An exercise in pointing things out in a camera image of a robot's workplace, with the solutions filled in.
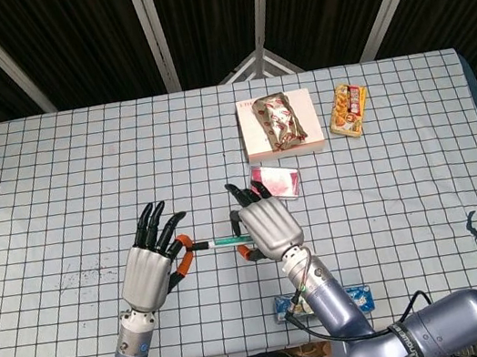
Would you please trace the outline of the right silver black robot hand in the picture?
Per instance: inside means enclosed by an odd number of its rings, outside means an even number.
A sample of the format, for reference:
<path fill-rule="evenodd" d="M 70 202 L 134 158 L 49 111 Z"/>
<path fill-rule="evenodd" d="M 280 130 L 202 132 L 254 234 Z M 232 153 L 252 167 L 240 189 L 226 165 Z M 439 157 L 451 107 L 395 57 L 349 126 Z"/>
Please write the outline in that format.
<path fill-rule="evenodd" d="M 290 248 L 303 245 L 303 229 L 263 183 L 252 180 L 251 185 L 255 190 L 224 186 L 240 205 L 229 214 L 233 234 L 240 236 L 243 225 L 262 256 L 280 261 Z"/>

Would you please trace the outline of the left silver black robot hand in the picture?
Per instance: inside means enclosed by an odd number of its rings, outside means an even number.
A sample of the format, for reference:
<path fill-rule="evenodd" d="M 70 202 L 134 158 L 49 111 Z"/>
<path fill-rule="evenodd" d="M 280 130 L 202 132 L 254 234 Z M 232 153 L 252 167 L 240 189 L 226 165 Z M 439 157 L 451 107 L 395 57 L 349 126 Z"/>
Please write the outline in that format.
<path fill-rule="evenodd" d="M 149 202 L 137 220 L 132 248 L 127 256 L 123 299 L 133 311 L 153 312 L 187 276 L 194 253 L 192 239 L 174 235 L 186 213 L 176 212 L 159 227 L 165 202 Z"/>

